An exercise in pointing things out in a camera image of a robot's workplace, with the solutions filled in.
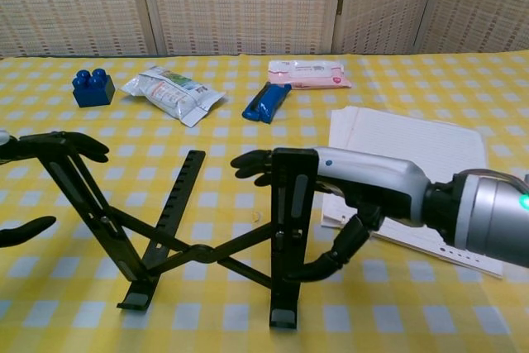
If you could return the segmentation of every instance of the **stand hinge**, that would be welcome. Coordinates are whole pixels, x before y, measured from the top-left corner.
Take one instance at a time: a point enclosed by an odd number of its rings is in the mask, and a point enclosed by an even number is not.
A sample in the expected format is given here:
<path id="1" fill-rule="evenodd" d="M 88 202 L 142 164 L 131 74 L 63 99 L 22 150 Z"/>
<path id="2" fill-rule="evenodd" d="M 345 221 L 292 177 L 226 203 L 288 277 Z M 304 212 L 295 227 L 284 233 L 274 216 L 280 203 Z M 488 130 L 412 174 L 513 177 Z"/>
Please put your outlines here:
<path id="1" fill-rule="evenodd" d="M 336 15 L 341 16 L 341 9 L 344 7 L 344 0 L 338 0 L 338 5 L 336 6 Z"/>

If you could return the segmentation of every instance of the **lined notebook paper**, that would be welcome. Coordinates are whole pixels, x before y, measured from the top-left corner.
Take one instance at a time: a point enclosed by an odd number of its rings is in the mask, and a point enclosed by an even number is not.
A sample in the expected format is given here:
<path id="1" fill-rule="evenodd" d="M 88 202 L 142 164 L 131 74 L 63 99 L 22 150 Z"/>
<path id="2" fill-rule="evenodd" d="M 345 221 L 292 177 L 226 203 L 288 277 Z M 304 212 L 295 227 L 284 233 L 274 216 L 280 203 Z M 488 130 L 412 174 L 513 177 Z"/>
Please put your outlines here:
<path id="1" fill-rule="evenodd" d="M 483 139 L 477 131 L 441 122 L 363 107 L 346 107 L 331 115 L 329 146 L 413 161 L 432 182 L 448 182 L 464 169 L 487 168 Z M 355 214 L 343 198 L 325 194 L 322 225 L 342 227 Z M 411 228 L 386 219 L 376 236 L 443 260 L 501 277 L 503 263 L 447 246 L 426 227 Z"/>

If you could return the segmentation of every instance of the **black foldable stand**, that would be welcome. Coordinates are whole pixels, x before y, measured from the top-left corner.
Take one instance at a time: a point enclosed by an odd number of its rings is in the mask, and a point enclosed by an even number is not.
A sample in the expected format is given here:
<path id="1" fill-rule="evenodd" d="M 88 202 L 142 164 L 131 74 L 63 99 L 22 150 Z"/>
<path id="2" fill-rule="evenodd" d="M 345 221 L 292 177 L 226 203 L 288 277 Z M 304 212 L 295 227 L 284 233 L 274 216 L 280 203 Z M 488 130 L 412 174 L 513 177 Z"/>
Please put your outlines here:
<path id="1" fill-rule="evenodd" d="M 77 133 L 55 133 L 23 137 L 12 141 L 13 160 L 36 157 L 72 203 L 102 248 L 114 261 L 130 288 L 124 309 L 146 310 L 162 273 L 191 260 L 217 262 L 271 289 L 271 327 L 296 328 L 299 282 L 285 281 L 290 270 L 303 266 L 307 245 L 312 198 L 317 177 L 318 156 L 314 150 L 276 149 L 271 152 L 271 222 L 257 227 L 218 247 L 189 245 L 174 235 L 193 190 L 205 153 L 191 150 L 169 194 L 155 227 L 110 206 L 92 178 L 79 153 L 106 161 L 92 139 Z M 142 257 L 123 228 L 150 239 Z M 271 276 L 230 257 L 265 240 L 271 240 Z"/>

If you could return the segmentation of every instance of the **table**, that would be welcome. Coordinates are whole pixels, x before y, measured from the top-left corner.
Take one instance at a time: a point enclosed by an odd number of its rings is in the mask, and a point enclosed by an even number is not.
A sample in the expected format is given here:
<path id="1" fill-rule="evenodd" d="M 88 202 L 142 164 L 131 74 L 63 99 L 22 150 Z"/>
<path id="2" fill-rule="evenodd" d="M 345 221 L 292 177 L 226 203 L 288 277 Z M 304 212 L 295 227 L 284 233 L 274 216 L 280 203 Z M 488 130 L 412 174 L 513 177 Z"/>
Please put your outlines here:
<path id="1" fill-rule="evenodd" d="M 268 56 L 6 59 L 0 128 L 15 136 L 81 131 L 104 142 L 110 161 L 87 160 L 93 176 L 111 205 L 152 223 L 187 151 L 205 150 L 178 236 L 213 246 L 269 220 L 269 189 L 235 179 L 230 159 L 254 148 L 325 145 L 331 109 L 346 105 L 475 128 L 492 168 L 527 172 L 529 51 L 318 58 L 342 62 L 353 88 L 291 92 L 271 125 L 241 117 L 266 79 Z M 70 82 L 78 69 L 104 68 L 119 87 L 154 64 L 226 99 L 194 128 L 118 91 L 108 107 L 77 107 Z M 500 280 L 377 240 L 339 274 L 302 286 L 297 332 L 271 331 L 269 291 L 219 265 L 172 270 L 147 313 L 123 312 L 116 303 L 128 283 L 38 161 L 4 165 L 0 176 L 0 227 L 58 219 L 0 253 L 0 351 L 529 351 L 527 270 L 507 265 Z M 318 194 L 311 260 L 336 233 L 319 226 L 321 203 Z M 146 240 L 131 239 L 142 252 Z M 236 258 L 269 272 L 268 244 Z"/>

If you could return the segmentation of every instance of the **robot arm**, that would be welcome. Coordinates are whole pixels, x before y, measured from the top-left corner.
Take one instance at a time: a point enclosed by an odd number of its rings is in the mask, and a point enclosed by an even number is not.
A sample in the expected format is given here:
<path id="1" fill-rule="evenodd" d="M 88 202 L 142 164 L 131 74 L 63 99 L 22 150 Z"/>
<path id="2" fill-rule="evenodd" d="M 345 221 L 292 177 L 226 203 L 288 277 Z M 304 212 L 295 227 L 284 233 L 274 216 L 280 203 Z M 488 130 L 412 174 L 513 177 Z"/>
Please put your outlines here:
<path id="1" fill-rule="evenodd" d="M 508 174 L 466 170 L 448 183 L 432 183 L 413 162 L 318 147 L 318 190 L 357 208 L 330 251 L 291 272 L 292 281 L 325 279 L 380 228 L 385 217 L 409 227 L 437 230 L 446 244 L 529 267 L 529 186 Z M 271 152 L 259 150 L 232 161 L 236 176 L 262 174 L 270 181 Z"/>

